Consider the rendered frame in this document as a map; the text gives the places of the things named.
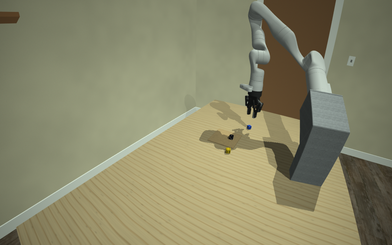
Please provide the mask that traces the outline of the tan flat mat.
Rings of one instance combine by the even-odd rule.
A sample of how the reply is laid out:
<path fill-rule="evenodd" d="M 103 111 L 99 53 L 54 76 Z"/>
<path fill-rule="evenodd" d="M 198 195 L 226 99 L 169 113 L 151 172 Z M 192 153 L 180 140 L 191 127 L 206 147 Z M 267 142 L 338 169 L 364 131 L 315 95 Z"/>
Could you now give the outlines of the tan flat mat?
<path fill-rule="evenodd" d="M 229 135 L 234 135 L 233 140 L 229 139 Z M 227 146 L 229 148 L 234 148 L 235 145 L 238 143 L 242 135 L 237 134 L 235 132 L 230 132 L 227 130 L 218 129 L 209 139 L 208 141 Z"/>

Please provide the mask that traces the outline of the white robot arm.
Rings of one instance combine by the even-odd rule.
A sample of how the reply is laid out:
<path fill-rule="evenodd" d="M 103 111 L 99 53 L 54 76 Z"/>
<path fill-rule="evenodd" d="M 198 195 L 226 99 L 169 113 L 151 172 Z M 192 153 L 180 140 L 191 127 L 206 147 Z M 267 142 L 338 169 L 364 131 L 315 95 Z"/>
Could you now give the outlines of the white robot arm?
<path fill-rule="evenodd" d="M 331 85 L 326 78 L 325 61 L 319 52 L 311 51 L 306 57 L 303 57 L 299 51 L 294 32 L 282 23 L 262 2 L 254 1 L 251 3 L 248 18 L 251 26 L 252 47 L 255 50 L 249 52 L 251 67 L 249 85 L 240 84 L 241 89 L 247 92 L 260 92 L 263 89 L 264 71 L 257 68 L 256 64 L 267 65 L 270 61 L 270 54 L 265 44 L 265 35 L 261 28 L 262 19 L 264 19 L 273 37 L 306 72 L 307 94 L 310 89 L 332 93 Z"/>

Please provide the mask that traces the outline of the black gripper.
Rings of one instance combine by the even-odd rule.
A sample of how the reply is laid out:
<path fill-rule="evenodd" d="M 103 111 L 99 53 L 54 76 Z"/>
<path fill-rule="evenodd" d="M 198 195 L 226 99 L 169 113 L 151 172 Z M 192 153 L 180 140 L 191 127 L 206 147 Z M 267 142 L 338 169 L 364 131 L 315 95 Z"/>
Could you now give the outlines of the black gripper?
<path fill-rule="evenodd" d="M 259 113 L 263 107 L 263 103 L 260 102 L 261 96 L 262 96 L 262 91 L 248 92 L 248 96 L 245 96 L 245 105 L 247 106 L 247 114 L 248 115 L 251 113 L 251 107 L 253 107 L 252 118 L 256 118 L 257 113 Z M 256 107 L 255 107 L 255 105 L 256 105 Z M 255 110 L 255 108 L 256 108 L 256 110 Z"/>

